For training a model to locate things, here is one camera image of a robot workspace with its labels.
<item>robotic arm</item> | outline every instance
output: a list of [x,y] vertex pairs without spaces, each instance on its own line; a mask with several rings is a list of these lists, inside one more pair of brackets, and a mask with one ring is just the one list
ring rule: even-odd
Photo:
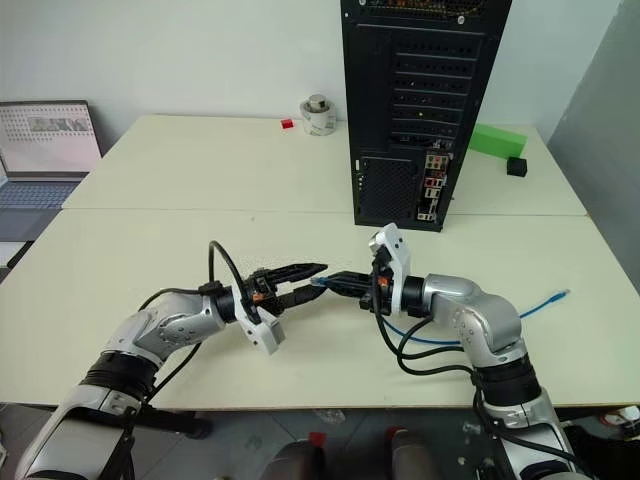
[[84,380],[29,446],[16,478],[119,479],[132,470],[136,418],[157,393],[155,375],[173,352],[237,321],[253,345],[271,354],[284,340],[278,315],[329,288],[359,298],[360,307],[373,311],[379,325],[382,314],[406,312],[457,333],[473,366],[474,408],[499,447],[501,478],[585,479],[576,473],[577,459],[538,383],[515,308],[470,280],[411,276],[408,248],[393,224],[369,246],[374,254],[371,275],[340,272],[286,295],[276,295],[278,284],[309,278],[327,266],[258,270],[244,281],[234,275],[232,286],[212,281],[197,291],[168,289],[154,295],[109,339]]
[[284,340],[277,315],[313,300],[306,285],[277,296],[277,285],[308,278],[321,264],[258,270],[242,284],[209,282],[167,289],[145,302],[107,342],[97,362],[53,413],[23,455],[17,479],[120,479],[132,468],[136,417],[157,392],[156,373],[175,351],[199,344],[237,321],[250,342],[272,354]]
[[340,272],[322,284],[340,295],[359,297],[363,309],[431,317],[456,332],[473,366],[478,414],[499,441],[503,478],[586,478],[575,473],[568,460],[569,442],[538,383],[513,305],[464,278],[410,276],[409,250],[394,224],[376,233],[369,247],[374,255],[372,277]]

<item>green block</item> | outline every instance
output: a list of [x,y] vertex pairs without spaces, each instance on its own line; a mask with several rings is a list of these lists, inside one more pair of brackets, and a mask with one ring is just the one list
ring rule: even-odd
[[494,157],[508,159],[509,157],[521,156],[526,143],[526,135],[476,123],[469,148]]

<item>computer tower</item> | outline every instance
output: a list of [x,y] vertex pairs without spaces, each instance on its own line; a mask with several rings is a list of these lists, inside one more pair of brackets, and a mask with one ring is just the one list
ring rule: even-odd
[[442,229],[510,6],[341,0],[357,224]]

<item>black cube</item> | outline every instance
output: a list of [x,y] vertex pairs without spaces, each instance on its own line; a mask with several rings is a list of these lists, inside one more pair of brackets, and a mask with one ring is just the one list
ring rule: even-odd
[[509,157],[507,160],[507,175],[525,177],[527,175],[527,160],[519,157]]

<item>floor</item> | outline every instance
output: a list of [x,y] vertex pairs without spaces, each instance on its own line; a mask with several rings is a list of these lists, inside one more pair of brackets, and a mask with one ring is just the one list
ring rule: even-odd
[[[212,420],[214,430],[204,440],[140,428],[136,430],[133,450],[136,477],[258,480],[281,447],[306,438],[309,432],[324,432],[331,478],[382,480],[384,434],[390,426],[404,426],[420,433],[439,459],[444,480],[475,479],[474,466],[490,452],[485,437],[463,431],[465,422],[476,423],[467,410],[341,412],[344,417],[336,411],[308,410],[208,413],[204,416]],[[1,480],[13,478],[22,452],[49,415],[20,405],[8,405],[0,412],[2,443],[9,452],[0,470]]]

